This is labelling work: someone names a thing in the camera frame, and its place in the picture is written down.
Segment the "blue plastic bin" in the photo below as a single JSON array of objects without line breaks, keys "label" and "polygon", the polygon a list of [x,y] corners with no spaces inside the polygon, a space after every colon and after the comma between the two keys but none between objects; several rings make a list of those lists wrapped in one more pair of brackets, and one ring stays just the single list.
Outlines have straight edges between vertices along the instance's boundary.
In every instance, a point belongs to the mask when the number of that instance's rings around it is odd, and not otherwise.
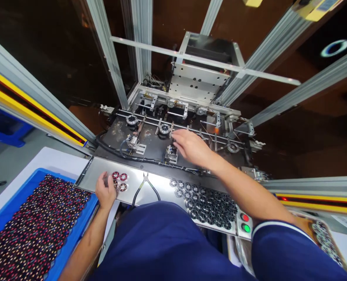
[{"label": "blue plastic bin", "polygon": [[[5,224],[12,219],[14,213],[19,210],[20,206],[33,193],[34,189],[38,187],[38,184],[44,180],[47,174],[75,183],[74,179],[65,177],[61,174],[43,168],[36,169],[29,179],[19,188],[15,195],[8,201],[8,203],[0,210],[0,231],[4,229]],[[54,265],[49,270],[46,280],[57,280],[59,278],[67,260],[81,238],[83,230],[91,218],[97,203],[98,199],[96,195],[92,194],[89,201],[86,203],[86,207],[77,218],[77,223],[73,226],[72,232],[67,237],[66,243],[61,248],[59,255],[56,257]]]}]

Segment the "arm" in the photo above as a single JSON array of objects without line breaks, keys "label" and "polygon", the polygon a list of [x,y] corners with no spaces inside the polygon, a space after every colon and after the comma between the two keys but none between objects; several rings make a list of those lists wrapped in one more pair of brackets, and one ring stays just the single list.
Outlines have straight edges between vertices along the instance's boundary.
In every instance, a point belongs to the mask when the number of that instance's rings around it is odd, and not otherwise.
[{"label": "arm", "polygon": [[297,224],[294,216],[267,189],[211,151],[197,135],[188,130],[177,130],[172,137],[183,157],[215,174],[239,207],[252,218]]},{"label": "arm", "polygon": [[103,172],[99,176],[95,187],[95,194],[100,203],[98,212],[67,262],[59,281],[81,280],[93,260],[97,257],[98,251],[103,244],[107,218],[116,199],[116,190],[111,176],[107,178],[108,187],[104,185],[106,176],[107,172]]}]

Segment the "wire cutters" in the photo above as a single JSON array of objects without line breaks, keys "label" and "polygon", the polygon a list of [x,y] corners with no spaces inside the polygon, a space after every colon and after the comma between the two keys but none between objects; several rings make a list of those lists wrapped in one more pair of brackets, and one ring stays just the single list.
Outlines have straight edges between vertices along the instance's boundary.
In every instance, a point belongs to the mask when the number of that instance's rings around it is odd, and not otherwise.
[{"label": "wire cutters", "polygon": [[147,182],[151,188],[154,190],[155,194],[157,195],[158,197],[158,201],[161,200],[161,197],[159,196],[159,193],[158,191],[155,189],[155,187],[151,184],[151,182],[149,181],[149,173],[147,173],[147,175],[145,176],[145,172],[143,173],[143,181],[141,183],[141,185],[139,186],[139,188],[137,189],[135,195],[134,195],[134,198],[133,198],[133,203],[132,203],[132,208],[134,208],[134,204],[136,202],[136,198],[137,198],[137,194],[140,192],[141,188],[143,187],[143,184]]}]

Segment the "machine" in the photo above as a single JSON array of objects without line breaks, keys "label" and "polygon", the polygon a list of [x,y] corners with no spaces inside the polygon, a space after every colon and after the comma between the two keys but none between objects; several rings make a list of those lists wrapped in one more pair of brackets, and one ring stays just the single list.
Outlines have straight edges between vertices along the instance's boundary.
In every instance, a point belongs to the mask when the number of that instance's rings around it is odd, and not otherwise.
[{"label": "machine", "polygon": [[[255,180],[268,179],[253,165],[252,154],[264,143],[254,138],[252,122],[218,102],[240,74],[218,64],[244,67],[241,52],[236,43],[190,32],[180,50],[170,79],[146,75],[130,94],[127,110],[101,106],[109,129],[97,136],[98,148],[75,185],[94,192],[93,182],[106,168],[122,202],[175,202],[200,226],[251,239],[252,219],[210,171],[187,162],[172,139],[174,130],[192,131]],[[184,59],[187,55],[193,60]],[[153,188],[139,187],[142,179]]]}]

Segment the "yellow strip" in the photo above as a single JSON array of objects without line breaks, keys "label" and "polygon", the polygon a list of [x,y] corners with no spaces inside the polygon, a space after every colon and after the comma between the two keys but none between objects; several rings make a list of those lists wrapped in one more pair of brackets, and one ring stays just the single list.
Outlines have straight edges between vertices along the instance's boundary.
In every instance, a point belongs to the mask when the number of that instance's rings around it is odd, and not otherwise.
[{"label": "yellow strip", "polygon": [[69,127],[67,124],[65,124],[63,121],[61,121],[60,119],[58,119],[55,115],[53,115],[50,111],[48,111],[46,108],[44,108],[42,105],[40,105],[38,102],[36,102],[34,99],[32,99],[30,96],[28,96],[27,94],[25,94],[23,91],[21,91],[19,88],[17,88],[15,85],[13,85],[11,82],[9,82],[7,79],[5,79],[3,76],[0,75],[0,82],[2,82],[4,85],[6,85],[7,87],[11,88],[13,91],[15,91],[17,94],[19,94],[21,97],[23,97],[24,99],[26,99],[27,101],[29,101],[31,104],[33,104],[34,106],[36,106],[40,111],[44,112],[46,115],[50,116],[53,120],[55,120],[56,122],[58,122],[60,125],[62,125],[63,127],[65,127],[66,129],[68,129],[69,131],[71,131],[73,134],[75,134],[76,136],[78,136],[80,139],[82,139],[84,142],[86,142],[86,139],[84,137],[82,137],[81,135],[79,135],[75,130],[73,130],[71,127]]},{"label": "yellow strip", "polygon": [[313,196],[313,195],[301,195],[301,194],[280,194],[280,193],[276,193],[276,196],[291,197],[291,198],[303,198],[303,199],[313,199],[313,200],[327,200],[327,201],[347,202],[347,197],[329,197],[329,196]]},{"label": "yellow strip", "polygon": [[292,206],[292,207],[316,209],[316,210],[323,210],[323,211],[334,212],[334,213],[347,213],[346,207],[318,205],[318,204],[291,202],[291,201],[283,201],[283,200],[281,200],[280,202],[283,203],[283,205]]},{"label": "yellow strip", "polygon": [[35,114],[31,110],[27,109],[26,107],[22,106],[21,104],[19,104],[14,99],[10,98],[9,96],[7,96],[6,94],[4,94],[1,91],[0,91],[0,103],[6,105],[7,107],[9,107],[12,110],[19,112],[20,114],[22,114],[23,116],[25,116],[28,119],[33,119],[36,123],[38,123],[42,127],[45,127],[47,129],[49,129],[50,131],[57,132],[58,134],[65,137],[66,139],[74,142],[75,144],[80,145],[80,146],[83,145],[79,141],[77,141],[74,138],[72,138],[71,136],[67,135],[62,130],[56,128],[54,125],[52,125],[48,121],[44,120],[42,117],[38,116],[37,114]]}]

